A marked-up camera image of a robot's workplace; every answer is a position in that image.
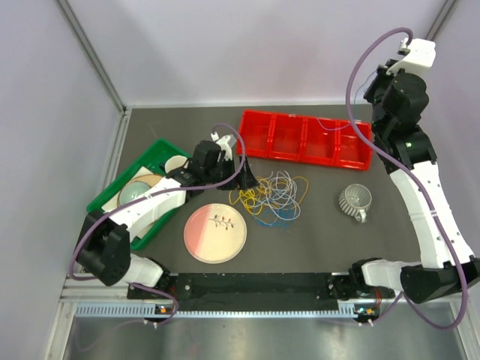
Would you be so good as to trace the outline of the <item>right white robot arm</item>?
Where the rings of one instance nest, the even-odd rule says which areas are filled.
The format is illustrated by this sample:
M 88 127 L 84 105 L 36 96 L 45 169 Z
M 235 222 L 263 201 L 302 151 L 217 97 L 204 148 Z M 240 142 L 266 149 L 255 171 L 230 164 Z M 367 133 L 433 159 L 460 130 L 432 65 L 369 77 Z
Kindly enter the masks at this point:
M 385 287 L 402 291 L 421 304 L 461 291 L 457 264 L 468 287 L 478 284 L 479 258 L 460 234 L 440 184 L 437 155 L 418 124 L 429 101 L 426 83 L 404 69 L 389 73 L 394 64 L 390 59 L 377 68 L 364 99 L 373 108 L 374 145 L 397 162 L 384 160 L 383 164 L 406 205 L 421 260 L 419 264 L 360 260 L 349 270 L 349 285 L 357 296 L 369 296 L 377 287 Z

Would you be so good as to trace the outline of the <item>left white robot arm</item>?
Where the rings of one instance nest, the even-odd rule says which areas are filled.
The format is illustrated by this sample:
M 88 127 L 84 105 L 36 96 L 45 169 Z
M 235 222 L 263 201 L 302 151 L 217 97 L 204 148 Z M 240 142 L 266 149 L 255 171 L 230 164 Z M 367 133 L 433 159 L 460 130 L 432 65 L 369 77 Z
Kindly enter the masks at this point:
M 196 146 L 192 157 L 169 158 L 163 165 L 164 175 L 153 187 L 109 212 L 88 213 L 73 261 L 108 287 L 118 282 L 141 284 L 152 296 L 165 296 L 170 279 L 164 268 L 133 254 L 131 242 L 146 227 L 207 189 L 254 187 L 247 158 L 242 155 L 239 164 L 233 158 L 234 147 L 243 144 L 240 137 L 213 133 L 210 140 Z

